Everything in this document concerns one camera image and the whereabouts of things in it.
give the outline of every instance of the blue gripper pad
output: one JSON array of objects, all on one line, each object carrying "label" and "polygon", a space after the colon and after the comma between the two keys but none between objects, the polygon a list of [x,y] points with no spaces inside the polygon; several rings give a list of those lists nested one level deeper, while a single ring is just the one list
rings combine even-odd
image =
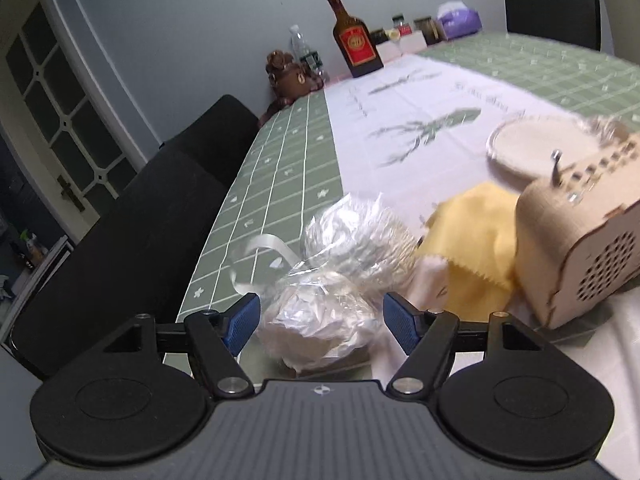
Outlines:
[{"label": "blue gripper pad", "polygon": [[396,299],[394,296],[385,294],[382,300],[382,314],[386,326],[391,330],[404,353],[409,355],[420,342],[414,316],[420,316],[421,313],[407,300],[399,296],[399,299]]},{"label": "blue gripper pad", "polygon": [[222,342],[233,357],[238,354],[249,341],[251,334],[260,321],[260,298],[256,294],[245,294],[240,300],[222,315],[228,318],[228,329]]}]

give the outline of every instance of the door handle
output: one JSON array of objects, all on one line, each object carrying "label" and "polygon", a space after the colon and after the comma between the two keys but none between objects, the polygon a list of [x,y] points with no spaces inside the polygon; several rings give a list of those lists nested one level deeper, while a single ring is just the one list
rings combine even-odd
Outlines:
[{"label": "door handle", "polygon": [[76,194],[74,193],[74,190],[71,189],[71,184],[69,184],[62,175],[58,177],[58,183],[62,188],[60,195],[63,198],[71,200],[71,202],[73,203],[74,206],[76,206],[79,212],[81,213],[84,212],[86,208],[84,207],[84,204],[82,203],[82,201],[76,196]]}]

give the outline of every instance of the plastic water bottle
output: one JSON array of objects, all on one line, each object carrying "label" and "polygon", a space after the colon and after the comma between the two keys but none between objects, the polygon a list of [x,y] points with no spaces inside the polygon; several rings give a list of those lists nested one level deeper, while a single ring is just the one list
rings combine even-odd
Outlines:
[{"label": "plastic water bottle", "polygon": [[329,75],[322,65],[318,51],[309,46],[305,38],[302,37],[300,28],[297,25],[291,25],[289,31],[291,32],[291,46],[293,47],[293,54],[296,56],[296,59],[303,65],[308,66],[311,72],[320,76],[322,80],[327,83],[329,81]]}]

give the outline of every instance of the black chair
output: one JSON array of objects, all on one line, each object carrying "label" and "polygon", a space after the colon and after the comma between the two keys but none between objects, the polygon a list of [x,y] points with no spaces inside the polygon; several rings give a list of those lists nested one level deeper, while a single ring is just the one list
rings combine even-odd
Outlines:
[{"label": "black chair", "polygon": [[46,378],[136,314],[175,322],[257,125],[224,96],[167,142],[18,315],[18,361]]},{"label": "black chair", "polygon": [[600,0],[504,0],[507,30],[600,50]]}]

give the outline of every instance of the yellow cloth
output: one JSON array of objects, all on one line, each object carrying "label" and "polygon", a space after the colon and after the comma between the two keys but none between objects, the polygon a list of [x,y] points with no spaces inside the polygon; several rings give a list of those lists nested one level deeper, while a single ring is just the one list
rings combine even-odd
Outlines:
[{"label": "yellow cloth", "polygon": [[490,182],[438,206],[418,254],[449,261],[446,310],[466,321],[487,321],[503,310],[516,287],[517,195]]}]

